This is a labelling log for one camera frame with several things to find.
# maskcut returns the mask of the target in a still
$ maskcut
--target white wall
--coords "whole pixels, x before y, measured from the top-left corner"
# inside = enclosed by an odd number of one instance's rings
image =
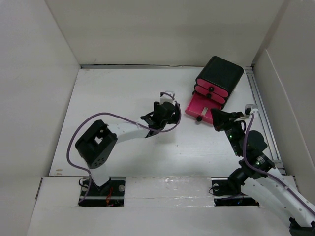
[[[284,166],[315,203],[315,1],[291,0],[254,68]]]
[[[284,0],[46,0],[80,64],[249,66]]]
[[[44,0],[0,1],[0,175],[48,174],[79,64]]]

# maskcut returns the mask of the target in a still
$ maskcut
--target black and pink storage box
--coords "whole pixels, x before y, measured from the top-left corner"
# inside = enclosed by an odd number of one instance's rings
[[[212,124],[211,108],[223,109],[244,70],[219,57],[212,57],[196,78],[186,113]]]

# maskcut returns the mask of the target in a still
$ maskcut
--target purple cable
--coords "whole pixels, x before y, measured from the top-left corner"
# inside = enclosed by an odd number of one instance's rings
[[[83,198],[82,198],[81,200],[79,200],[79,203],[85,200],[85,198],[87,197],[88,192],[89,192],[89,190],[90,190],[90,188],[91,188],[91,184],[92,184],[91,171],[90,171],[89,169],[87,169],[87,168],[84,168],[84,167],[78,166],[78,165],[76,165],[76,164],[73,164],[73,163],[71,162],[71,160],[70,160],[70,149],[71,149],[71,146],[72,146],[73,141],[74,141],[74,139],[75,139],[75,136],[79,133],[80,129],[81,129],[87,122],[89,122],[90,120],[92,120],[93,118],[98,117],[98,116],[102,116],[102,115],[107,115],[107,116],[111,116],[111,117],[116,117],[116,118],[118,118],[118,119],[122,119],[122,120],[127,121],[127,122],[129,122],[129,123],[131,123],[131,124],[138,125],[138,126],[140,126],[141,128],[144,128],[144,129],[147,129],[147,130],[150,130],[150,131],[154,131],[154,132],[158,132],[158,133],[166,133],[166,132],[169,132],[169,131],[175,129],[175,128],[179,125],[179,123],[181,122],[181,119],[182,119],[182,111],[181,111],[180,105],[178,104],[178,102],[175,100],[175,98],[174,98],[172,95],[170,95],[170,94],[168,94],[168,93],[166,93],[166,92],[161,92],[161,95],[163,95],[163,94],[165,94],[165,95],[171,97],[171,98],[173,99],[173,101],[175,101],[175,105],[177,106],[177,108],[178,108],[178,110],[179,110],[178,122],[177,122],[172,128],[170,128],[170,129],[167,129],[167,130],[151,129],[151,128],[145,126],[145,125],[138,124],[137,122],[135,122],[135,121],[133,121],[133,120],[130,120],[130,119],[127,119],[127,118],[125,118],[125,117],[121,117],[121,116],[118,116],[118,115],[115,115],[115,114],[112,114],[112,113],[108,113],[108,112],[101,112],[101,113],[97,113],[97,114],[95,114],[95,115],[93,115],[93,116],[87,118],[87,119],[86,119],[85,121],[83,121],[82,124],[80,124],[79,127],[75,130],[75,132],[74,132],[74,134],[72,135],[72,137],[71,137],[71,139],[70,139],[70,142],[69,142],[69,144],[68,144],[67,154],[66,154],[67,161],[68,161],[68,163],[69,163],[71,166],[73,166],[73,167],[75,167],[75,168],[77,168],[77,169],[86,171],[86,172],[89,174],[89,177],[90,177],[89,185],[88,185],[87,191],[85,192],[85,195],[83,196]]]
[[[249,132],[250,132],[250,128],[251,128],[251,126],[252,126],[253,121],[254,121],[254,115],[251,116],[251,120],[250,120],[250,123],[248,124],[248,127],[247,127],[247,129],[246,129],[245,137],[244,137],[244,142],[243,142],[243,157],[244,157],[244,161],[245,161],[246,165],[247,165],[249,168],[251,168],[253,171],[256,171],[256,172],[258,172],[258,173],[260,173],[260,174],[262,174],[262,175],[267,175],[267,176],[269,176],[270,178],[272,178],[273,180],[275,180],[276,182],[278,182],[279,184],[281,184],[282,187],[288,188],[288,186],[287,186],[284,182],[282,182],[279,178],[275,177],[273,174],[270,174],[270,173],[268,173],[268,172],[265,172],[265,171],[262,171],[262,170],[260,170],[260,169],[257,169],[257,168],[255,168],[254,166],[252,166],[252,165],[248,162],[248,160],[247,160],[247,158],[246,158],[246,146],[247,146],[248,134],[249,134]],[[303,200],[300,199],[299,196],[297,196],[295,192],[293,192],[290,188],[288,188],[287,190],[289,191],[289,193],[291,193],[291,194],[295,197],[295,199],[296,199],[299,203],[301,203],[308,211],[310,211],[310,213],[311,213],[313,216],[315,216],[315,212],[314,212],[305,202],[303,202]]]

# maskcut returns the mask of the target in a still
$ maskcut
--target purple hose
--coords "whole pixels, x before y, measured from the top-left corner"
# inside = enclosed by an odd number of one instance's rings
[[[276,182],[278,182],[279,184],[281,184],[282,187],[284,187],[284,188],[287,187],[287,188],[288,188],[288,186],[287,186],[284,182],[282,182],[279,178],[275,177],[274,175],[272,175],[272,174],[270,174],[270,173],[268,173],[268,172],[265,172],[265,171],[262,171],[262,170],[260,170],[260,169],[255,168],[254,166],[252,166],[252,165],[248,162],[248,160],[247,160],[247,158],[246,158],[246,146],[247,146],[248,134],[249,134],[249,132],[250,132],[250,128],[251,128],[251,126],[252,126],[253,121],[254,121],[254,115],[251,116],[251,120],[250,120],[250,123],[249,123],[249,125],[248,125],[248,127],[247,127],[247,129],[246,129],[245,137],[244,137],[244,142],[243,142],[243,157],[244,157],[244,161],[245,161],[246,165],[247,165],[249,168],[251,168],[253,171],[256,171],[256,172],[258,172],[258,173],[260,173],[260,174],[262,174],[262,175],[267,175],[267,176],[269,176],[270,178],[272,178],[273,180],[275,180]],[[294,191],[292,191],[290,188],[288,188],[287,190],[289,191],[289,193],[291,193],[291,194],[295,197],[295,199],[296,199],[299,203],[301,203],[313,216],[315,216],[315,212],[314,212],[305,202],[303,202],[303,200],[300,199],[299,196],[297,196]]]
[[[71,160],[70,160],[70,149],[71,149],[71,146],[72,146],[73,141],[74,141],[74,139],[75,139],[75,136],[79,133],[80,129],[81,129],[87,122],[89,122],[90,120],[92,120],[93,118],[98,117],[98,116],[102,116],[102,115],[106,115],[106,116],[111,116],[111,117],[116,117],[116,118],[118,118],[118,119],[122,119],[122,120],[127,121],[127,122],[129,122],[129,123],[131,123],[131,124],[138,125],[138,126],[140,126],[141,128],[144,128],[144,129],[147,129],[147,130],[150,130],[150,131],[154,131],[154,132],[158,132],[158,133],[166,133],[166,132],[169,132],[169,131],[175,129],[175,128],[179,125],[179,123],[181,122],[181,119],[182,119],[182,111],[181,111],[180,105],[178,104],[178,102],[175,100],[175,98],[174,98],[173,96],[171,96],[170,94],[168,94],[168,93],[166,93],[166,92],[161,92],[161,94],[165,94],[165,95],[171,97],[171,98],[175,101],[175,105],[177,106],[177,108],[178,108],[178,110],[179,110],[178,122],[177,122],[172,128],[170,128],[170,129],[167,129],[167,130],[151,129],[151,128],[145,126],[145,125],[138,124],[137,122],[135,122],[135,121],[133,121],[133,120],[130,120],[130,119],[127,119],[127,118],[125,118],[125,117],[121,117],[121,116],[118,116],[118,115],[115,115],[115,114],[112,114],[112,113],[108,113],[108,112],[101,112],[101,113],[97,113],[97,114],[95,114],[95,115],[93,115],[93,116],[87,118],[87,119],[86,119],[85,121],[83,121],[82,124],[80,124],[79,127],[75,130],[75,132],[74,132],[74,134],[72,135],[72,137],[71,137],[71,139],[70,139],[70,142],[69,142],[69,144],[68,144],[67,154],[66,154],[67,161],[68,161],[68,163],[69,163],[71,166],[73,166],[73,167],[75,167],[75,168],[77,168],[77,169],[86,171],[86,172],[89,174],[89,177],[90,177],[88,189],[87,189],[87,191],[85,192],[85,195],[83,196],[83,198],[82,198],[81,200],[79,200],[79,203],[85,200],[85,198],[87,197],[88,192],[89,192],[89,190],[90,190],[90,188],[91,188],[91,184],[92,184],[91,171],[90,171],[89,169],[87,169],[87,168],[84,168],[84,167],[81,167],[81,166],[78,166],[78,165],[73,164],[73,163],[71,162]]]

